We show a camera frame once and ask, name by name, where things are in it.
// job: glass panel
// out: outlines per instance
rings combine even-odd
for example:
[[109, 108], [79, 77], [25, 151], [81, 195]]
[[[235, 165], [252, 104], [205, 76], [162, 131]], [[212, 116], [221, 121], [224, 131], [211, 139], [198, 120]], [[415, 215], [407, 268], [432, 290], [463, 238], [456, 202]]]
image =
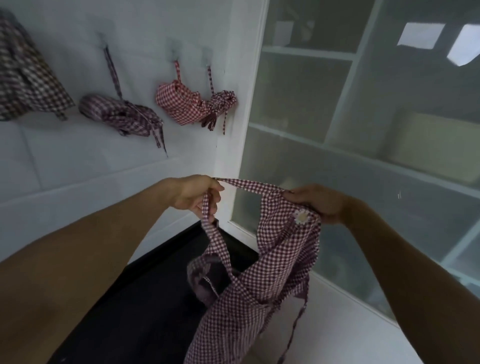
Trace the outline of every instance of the glass panel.
[[[347, 16], [350, 5], [363, 8]], [[379, 5], [271, 2], [240, 178], [358, 197], [478, 292], [477, 2]], [[321, 36], [308, 38], [305, 28], [320, 23]], [[255, 232], [259, 207], [259, 196], [238, 191], [232, 220]], [[393, 317], [350, 233], [324, 226], [320, 243], [314, 270]]]

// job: white daisy flower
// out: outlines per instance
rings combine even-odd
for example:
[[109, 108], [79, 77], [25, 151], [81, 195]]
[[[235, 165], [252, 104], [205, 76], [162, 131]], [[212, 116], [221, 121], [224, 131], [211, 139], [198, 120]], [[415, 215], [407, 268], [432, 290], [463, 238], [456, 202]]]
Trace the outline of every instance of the white daisy flower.
[[310, 220], [310, 214], [305, 209], [295, 211], [293, 216], [295, 217], [295, 223], [298, 225], [304, 225]]

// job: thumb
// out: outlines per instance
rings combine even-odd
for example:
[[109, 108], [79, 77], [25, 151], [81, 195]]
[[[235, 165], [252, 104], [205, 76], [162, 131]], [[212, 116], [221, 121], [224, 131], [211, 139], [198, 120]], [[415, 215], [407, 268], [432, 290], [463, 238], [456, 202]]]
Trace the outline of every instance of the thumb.
[[295, 204], [305, 204], [309, 201], [308, 194], [306, 192], [290, 192], [285, 191], [283, 192], [283, 197], [290, 202]]

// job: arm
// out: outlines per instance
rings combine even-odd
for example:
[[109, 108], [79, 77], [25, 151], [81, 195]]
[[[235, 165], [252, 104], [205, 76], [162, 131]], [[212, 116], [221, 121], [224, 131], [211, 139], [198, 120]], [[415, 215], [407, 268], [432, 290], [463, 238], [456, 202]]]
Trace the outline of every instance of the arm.
[[207, 176], [170, 178], [29, 244], [0, 263], [0, 363], [46, 363], [122, 272], [168, 208], [223, 187]]
[[480, 361], [480, 300], [415, 249], [364, 202], [319, 185], [285, 193], [343, 223], [382, 287], [398, 324], [425, 364]]

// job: hanging checkered cloth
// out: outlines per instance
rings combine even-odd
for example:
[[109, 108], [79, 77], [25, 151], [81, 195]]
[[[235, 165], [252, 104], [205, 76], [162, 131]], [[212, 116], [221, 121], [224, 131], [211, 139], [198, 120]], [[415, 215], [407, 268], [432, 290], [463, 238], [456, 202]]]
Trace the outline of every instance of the hanging checkered cloth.
[[[243, 273], [232, 271], [227, 246], [220, 232], [208, 221], [209, 197], [203, 201], [202, 227], [210, 244], [187, 268], [189, 284], [207, 306], [184, 364], [237, 364], [247, 354], [257, 335], [266, 329], [282, 302], [294, 295], [304, 300], [293, 331], [307, 305], [309, 271], [319, 250], [320, 216], [311, 209], [285, 200], [283, 189], [264, 183], [218, 179], [262, 195], [257, 231], [259, 259]], [[231, 284], [218, 294], [211, 284], [211, 267], [225, 267]]]
[[163, 145], [166, 153], [167, 150], [163, 139], [163, 121], [152, 109], [142, 105], [134, 105], [123, 99], [120, 82], [108, 47], [104, 48], [104, 54], [120, 100], [98, 94], [86, 95], [80, 100], [79, 111], [89, 119], [102, 121], [114, 127], [123, 136], [129, 134], [149, 136], [150, 132], [152, 132], [156, 146], [161, 148]]
[[15, 16], [0, 9], [0, 120], [29, 111], [53, 112], [60, 120], [75, 106]]
[[202, 120], [210, 111], [199, 92], [192, 92], [180, 79], [180, 65], [175, 61], [177, 79], [160, 85], [155, 102], [178, 124], [186, 125]]
[[208, 66], [208, 79], [210, 80], [210, 90], [212, 91], [212, 98], [208, 101], [208, 114], [203, 120], [201, 120], [203, 127], [208, 127], [209, 130], [215, 128], [217, 118], [225, 113], [223, 118], [223, 135], [225, 135], [225, 126], [227, 121], [227, 113], [236, 103], [237, 97], [233, 91], [220, 91], [215, 93], [213, 89], [212, 70]]

